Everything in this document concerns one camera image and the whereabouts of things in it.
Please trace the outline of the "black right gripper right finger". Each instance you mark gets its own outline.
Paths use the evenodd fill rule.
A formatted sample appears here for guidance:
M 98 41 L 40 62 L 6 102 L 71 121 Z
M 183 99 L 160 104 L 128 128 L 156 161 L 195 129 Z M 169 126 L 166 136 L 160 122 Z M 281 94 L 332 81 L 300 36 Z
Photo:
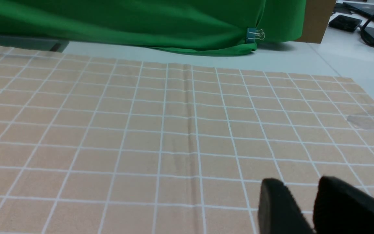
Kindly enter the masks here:
M 374 198 L 337 177 L 322 176 L 313 223 L 318 234 L 374 234 Z

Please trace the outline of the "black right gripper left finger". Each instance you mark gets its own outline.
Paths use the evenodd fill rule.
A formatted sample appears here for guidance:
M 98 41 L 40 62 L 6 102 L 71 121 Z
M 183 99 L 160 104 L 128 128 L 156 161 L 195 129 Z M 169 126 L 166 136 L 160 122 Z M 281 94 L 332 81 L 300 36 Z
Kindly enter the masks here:
M 280 180 L 262 180 L 258 208 L 261 234 L 313 234 L 288 187 Z

